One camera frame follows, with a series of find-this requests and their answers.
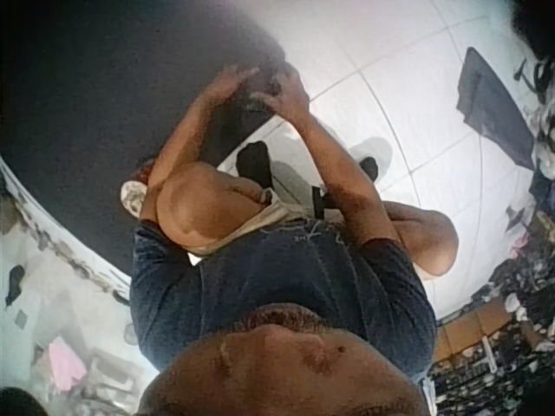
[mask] hand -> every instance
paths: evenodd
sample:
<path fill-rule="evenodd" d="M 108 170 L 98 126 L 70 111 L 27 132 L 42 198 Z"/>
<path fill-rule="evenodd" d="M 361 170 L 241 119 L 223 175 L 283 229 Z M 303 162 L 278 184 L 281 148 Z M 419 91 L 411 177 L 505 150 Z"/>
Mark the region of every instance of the hand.
<path fill-rule="evenodd" d="M 262 101 L 277 115 L 289 121 L 295 128 L 310 118 L 310 99 L 304 91 L 301 77 L 296 69 L 291 68 L 291 75 L 277 74 L 276 81 L 281 92 L 276 95 L 253 93 L 251 98 Z"/>
<path fill-rule="evenodd" d="M 255 75 L 258 71 L 258 68 L 238 71 L 238 65 L 226 65 L 206 87 L 202 97 L 215 106 L 223 104 L 247 78 Z"/>

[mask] mustache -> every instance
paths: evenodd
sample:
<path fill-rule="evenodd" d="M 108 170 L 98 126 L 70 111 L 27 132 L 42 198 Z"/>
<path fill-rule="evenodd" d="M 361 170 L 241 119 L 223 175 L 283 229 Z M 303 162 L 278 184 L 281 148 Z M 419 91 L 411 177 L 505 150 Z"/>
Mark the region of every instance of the mustache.
<path fill-rule="evenodd" d="M 271 304 L 253 310 L 232 326 L 232 332 L 249 332 L 263 325 L 280 325 L 302 334 L 321 334 L 333 326 L 311 310 L 298 305 Z"/>

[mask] pink cloth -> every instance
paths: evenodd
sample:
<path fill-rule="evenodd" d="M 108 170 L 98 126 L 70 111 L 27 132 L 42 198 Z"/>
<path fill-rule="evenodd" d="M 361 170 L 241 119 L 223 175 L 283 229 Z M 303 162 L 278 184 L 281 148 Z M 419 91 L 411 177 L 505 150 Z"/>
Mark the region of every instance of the pink cloth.
<path fill-rule="evenodd" d="M 55 386 L 61 392 L 69 391 L 87 374 L 83 361 L 60 336 L 49 345 L 49 360 Z"/>

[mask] man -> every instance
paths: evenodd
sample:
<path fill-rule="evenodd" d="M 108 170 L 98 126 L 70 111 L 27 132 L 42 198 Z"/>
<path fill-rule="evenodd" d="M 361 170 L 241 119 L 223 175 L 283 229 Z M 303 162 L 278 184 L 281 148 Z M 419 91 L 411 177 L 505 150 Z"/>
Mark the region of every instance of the man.
<path fill-rule="evenodd" d="M 212 110 L 255 70 L 224 71 L 189 107 L 149 178 L 131 308 L 161 370 L 144 415 L 427 414 L 413 381 L 435 318 L 413 263 L 439 276 L 457 237 L 438 212 L 383 203 L 310 115 L 297 72 L 254 94 L 294 126 L 343 214 L 311 219 L 198 161 Z M 193 267 L 186 254 L 208 256 Z"/>

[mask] blue t-shirt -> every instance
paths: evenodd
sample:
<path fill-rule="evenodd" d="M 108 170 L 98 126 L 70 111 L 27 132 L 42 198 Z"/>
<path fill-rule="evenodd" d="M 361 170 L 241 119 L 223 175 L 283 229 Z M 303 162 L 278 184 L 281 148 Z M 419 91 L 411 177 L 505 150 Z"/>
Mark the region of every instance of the blue t-shirt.
<path fill-rule="evenodd" d="M 434 311 L 407 253 L 387 239 L 357 249 L 321 220 L 263 228 L 197 266 L 141 222 L 130 302 L 140 350 L 160 370 L 199 338 L 284 302 L 360 336 L 413 380 L 434 353 Z"/>

